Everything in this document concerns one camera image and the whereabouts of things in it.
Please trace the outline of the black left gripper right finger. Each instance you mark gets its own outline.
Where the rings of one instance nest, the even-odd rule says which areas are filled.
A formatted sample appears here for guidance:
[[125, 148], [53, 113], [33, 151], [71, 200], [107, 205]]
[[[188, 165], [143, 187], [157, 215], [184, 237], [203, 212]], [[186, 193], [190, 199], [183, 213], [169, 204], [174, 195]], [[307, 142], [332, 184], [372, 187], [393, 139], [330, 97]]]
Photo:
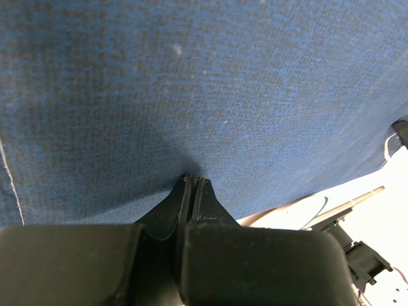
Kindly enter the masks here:
[[344, 251], [318, 231], [240, 226], [198, 181], [183, 249], [186, 305], [354, 305]]

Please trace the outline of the dark blue embroidered cloth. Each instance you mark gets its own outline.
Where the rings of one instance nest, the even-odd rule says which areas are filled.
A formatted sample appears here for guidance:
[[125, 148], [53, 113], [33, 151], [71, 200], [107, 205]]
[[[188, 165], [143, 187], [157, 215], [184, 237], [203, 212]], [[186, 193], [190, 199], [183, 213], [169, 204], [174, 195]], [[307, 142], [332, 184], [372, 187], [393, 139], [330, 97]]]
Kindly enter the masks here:
[[384, 164], [406, 1], [2, 1], [1, 224], [132, 222], [183, 174], [239, 219]]

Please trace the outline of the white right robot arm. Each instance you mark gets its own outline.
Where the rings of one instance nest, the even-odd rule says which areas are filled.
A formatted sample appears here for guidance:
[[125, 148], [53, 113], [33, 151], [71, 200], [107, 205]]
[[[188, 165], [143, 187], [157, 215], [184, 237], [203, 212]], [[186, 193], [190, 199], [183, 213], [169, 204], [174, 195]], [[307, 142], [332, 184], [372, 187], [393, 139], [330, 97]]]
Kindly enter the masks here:
[[342, 246], [358, 305], [407, 305], [407, 117], [391, 128], [380, 185], [311, 226]]

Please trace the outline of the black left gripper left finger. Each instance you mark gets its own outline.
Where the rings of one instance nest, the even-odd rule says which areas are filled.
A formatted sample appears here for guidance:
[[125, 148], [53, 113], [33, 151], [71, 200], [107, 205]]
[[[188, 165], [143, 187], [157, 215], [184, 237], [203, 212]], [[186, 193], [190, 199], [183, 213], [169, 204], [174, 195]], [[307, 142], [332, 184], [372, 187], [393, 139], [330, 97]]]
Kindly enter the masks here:
[[2, 305], [182, 305], [191, 177], [133, 224], [1, 228]]

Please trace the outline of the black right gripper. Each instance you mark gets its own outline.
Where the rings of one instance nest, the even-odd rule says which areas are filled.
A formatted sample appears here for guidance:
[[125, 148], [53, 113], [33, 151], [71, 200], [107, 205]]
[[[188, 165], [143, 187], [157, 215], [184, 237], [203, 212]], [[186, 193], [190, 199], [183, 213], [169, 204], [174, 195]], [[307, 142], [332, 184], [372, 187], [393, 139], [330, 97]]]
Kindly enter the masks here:
[[408, 149], [408, 116], [403, 116], [391, 126], [399, 137], [401, 144]]

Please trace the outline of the white round dinner plate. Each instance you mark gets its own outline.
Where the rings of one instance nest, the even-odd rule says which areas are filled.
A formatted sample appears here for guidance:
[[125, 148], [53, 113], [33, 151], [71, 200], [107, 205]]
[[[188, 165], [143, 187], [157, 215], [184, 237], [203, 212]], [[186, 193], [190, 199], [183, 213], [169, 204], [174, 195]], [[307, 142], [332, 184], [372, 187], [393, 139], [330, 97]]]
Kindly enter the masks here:
[[321, 194], [311, 194], [281, 207], [239, 219], [241, 226], [280, 230], [301, 230], [317, 217], [328, 203]]

